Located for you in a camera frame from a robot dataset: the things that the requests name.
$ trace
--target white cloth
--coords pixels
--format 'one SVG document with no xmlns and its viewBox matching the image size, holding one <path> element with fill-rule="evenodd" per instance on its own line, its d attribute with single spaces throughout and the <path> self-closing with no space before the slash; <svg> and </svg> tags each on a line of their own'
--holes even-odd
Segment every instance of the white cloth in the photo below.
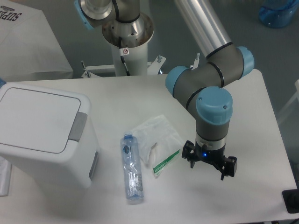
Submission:
<svg viewBox="0 0 299 224">
<path fill-rule="evenodd" d="M 0 0 L 0 76 L 72 72 L 41 10 Z"/>
</svg>

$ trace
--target plastic water bottle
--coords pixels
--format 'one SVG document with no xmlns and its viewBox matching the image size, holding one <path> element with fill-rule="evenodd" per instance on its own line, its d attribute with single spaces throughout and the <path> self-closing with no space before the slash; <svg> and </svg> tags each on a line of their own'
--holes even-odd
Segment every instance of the plastic water bottle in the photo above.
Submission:
<svg viewBox="0 0 299 224">
<path fill-rule="evenodd" d="M 132 133 L 126 133 L 121 139 L 121 154 L 126 198 L 140 201 L 143 199 L 141 165 L 137 138 Z"/>
<path fill-rule="evenodd" d="M 259 11 L 260 21 L 271 28 L 287 26 L 297 8 L 299 0 L 266 0 Z"/>
</svg>

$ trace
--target green packet strip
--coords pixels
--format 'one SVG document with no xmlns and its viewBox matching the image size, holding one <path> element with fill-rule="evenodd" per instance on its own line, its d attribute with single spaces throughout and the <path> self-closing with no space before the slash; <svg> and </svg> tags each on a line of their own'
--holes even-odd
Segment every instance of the green packet strip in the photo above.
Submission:
<svg viewBox="0 0 299 224">
<path fill-rule="evenodd" d="M 178 151 L 176 151 L 174 154 L 172 154 L 171 156 L 169 156 L 167 159 L 165 159 L 164 161 L 162 161 L 161 163 L 159 163 L 158 165 L 156 165 L 153 170 L 154 170 L 154 175 L 155 176 L 159 176 L 159 174 L 161 173 L 161 171 L 165 168 L 165 166 L 171 161 L 173 160 L 176 155 L 178 155 L 180 149 Z"/>
</svg>

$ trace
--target blue joint cap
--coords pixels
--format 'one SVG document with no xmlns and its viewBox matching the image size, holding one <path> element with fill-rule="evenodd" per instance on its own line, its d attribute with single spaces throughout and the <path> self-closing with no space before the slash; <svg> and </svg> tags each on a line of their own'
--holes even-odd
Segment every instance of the blue joint cap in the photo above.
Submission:
<svg viewBox="0 0 299 224">
<path fill-rule="evenodd" d="M 185 66 L 177 66 L 168 73 L 165 80 L 165 86 L 168 89 L 168 91 L 172 94 L 172 96 L 174 85 L 176 84 L 178 77 L 183 73 L 183 71 L 187 69 L 188 68 Z"/>
<path fill-rule="evenodd" d="M 88 20 L 87 20 L 86 17 L 84 16 L 84 14 L 83 14 L 83 12 L 82 12 L 82 10 L 81 10 L 81 7 L 80 7 L 80 5 L 79 5 L 78 0 L 75 0 L 75 1 L 74 1 L 74 5 L 75 5 L 75 8 L 76 8 L 76 10 L 77 10 L 77 12 L 78 12 L 78 14 L 79 14 L 79 16 L 80 16 L 80 18 L 81 18 L 81 20 L 82 20 L 84 26 L 86 27 L 86 29 L 88 29 L 88 30 L 93 30 L 94 28 L 92 27 L 92 25 L 90 25 L 90 23 L 88 22 Z"/>
<path fill-rule="evenodd" d="M 233 114 L 233 98 L 230 93 L 218 86 L 206 87 L 196 99 L 199 116 L 211 125 L 226 124 Z"/>
<path fill-rule="evenodd" d="M 244 61 L 244 69 L 243 74 L 241 76 L 244 77 L 245 75 L 249 74 L 253 68 L 254 68 L 254 58 L 250 50 L 248 50 L 246 47 L 237 47 L 242 55 L 243 55 L 243 61 Z"/>
<path fill-rule="evenodd" d="M 5 84 L 6 84 L 6 82 L 5 82 L 3 79 L 0 78 L 0 88 L 1 88 L 2 86 L 4 86 Z"/>
</svg>

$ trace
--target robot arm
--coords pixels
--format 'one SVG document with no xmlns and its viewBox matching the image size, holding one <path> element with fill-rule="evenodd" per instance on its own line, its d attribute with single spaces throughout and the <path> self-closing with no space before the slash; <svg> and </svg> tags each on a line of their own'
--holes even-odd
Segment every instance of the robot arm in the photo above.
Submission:
<svg viewBox="0 0 299 224">
<path fill-rule="evenodd" d="M 194 70 L 178 66 L 171 70 L 165 85 L 169 92 L 196 119 L 195 146 L 187 141 L 182 157 L 213 165 L 224 176 L 234 176 L 235 157 L 224 149 L 232 116 L 232 97 L 223 86 L 242 78 L 254 67 L 245 47 L 236 48 L 207 0 L 175 0 L 207 63 Z"/>
<path fill-rule="evenodd" d="M 173 97 L 196 119 L 195 146 L 187 141 L 182 157 L 191 168 L 196 161 L 213 165 L 223 180 L 235 175 L 237 158 L 224 156 L 233 102 L 222 87 L 250 73 L 254 59 L 245 47 L 233 45 L 208 0 L 175 3 L 207 59 L 194 70 L 174 68 L 165 81 Z M 139 16 L 139 0 L 78 0 L 78 4 L 93 27 L 114 21 L 102 27 L 104 37 L 114 46 L 134 48 L 152 36 L 151 22 L 145 28 L 148 19 Z"/>
</svg>

